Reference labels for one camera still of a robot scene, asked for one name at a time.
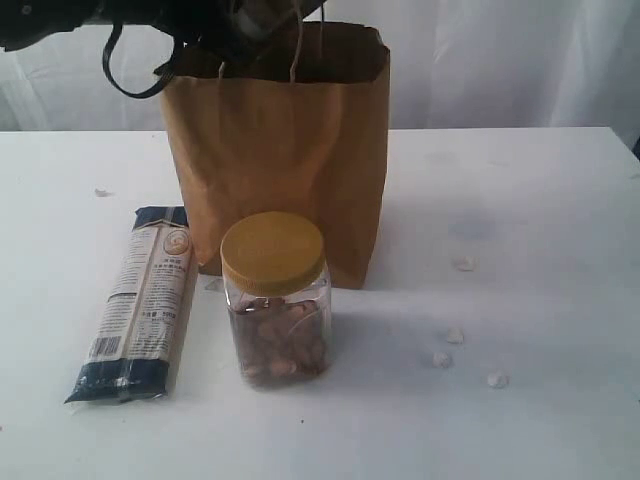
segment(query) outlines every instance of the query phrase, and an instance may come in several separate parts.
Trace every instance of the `jar lid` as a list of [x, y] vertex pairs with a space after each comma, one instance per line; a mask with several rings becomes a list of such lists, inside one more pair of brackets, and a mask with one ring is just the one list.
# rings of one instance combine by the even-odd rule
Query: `jar lid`
[[318, 227], [284, 212], [240, 220], [224, 236], [220, 256], [224, 275], [257, 297], [283, 297], [303, 290], [325, 264]]

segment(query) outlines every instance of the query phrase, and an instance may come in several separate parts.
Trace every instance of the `plastic jar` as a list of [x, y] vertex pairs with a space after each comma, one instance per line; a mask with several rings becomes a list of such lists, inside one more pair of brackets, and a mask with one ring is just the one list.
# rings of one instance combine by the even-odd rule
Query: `plastic jar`
[[328, 366], [331, 281], [320, 230], [304, 217], [260, 213], [220, 248], [243, 378], [256, 388], [307, 380]]

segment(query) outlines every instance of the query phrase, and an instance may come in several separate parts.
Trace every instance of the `nuts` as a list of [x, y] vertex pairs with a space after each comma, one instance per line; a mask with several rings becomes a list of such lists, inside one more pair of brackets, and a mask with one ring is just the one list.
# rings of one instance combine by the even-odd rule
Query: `nuts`
[[325, 370], [325, 312], [316, 302], [257, 299], [230, 314], [242, 373], [249, 383], [281, 384]]

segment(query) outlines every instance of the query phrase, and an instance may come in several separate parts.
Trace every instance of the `label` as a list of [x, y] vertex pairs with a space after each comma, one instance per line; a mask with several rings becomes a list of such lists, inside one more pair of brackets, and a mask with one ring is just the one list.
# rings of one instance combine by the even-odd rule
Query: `label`
[[191, 253], [186, 228], [156, 225], [132, 232], [87, 363], [168, 361]]

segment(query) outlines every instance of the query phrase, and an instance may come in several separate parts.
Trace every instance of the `white backdrop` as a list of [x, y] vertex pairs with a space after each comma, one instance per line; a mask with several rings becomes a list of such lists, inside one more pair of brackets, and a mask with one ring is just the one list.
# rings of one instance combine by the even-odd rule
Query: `white backdrop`
[[[392, 49], [397, 128], [609, 125], [640, 136], [640, 0], [329, 0], [331, 20], [380, 28]], [[108, 29], [0, 54], [0, 130], [161, 129], [100, 68]], [[128, 27], [114, 57], [130, 89], [170, 41]]]

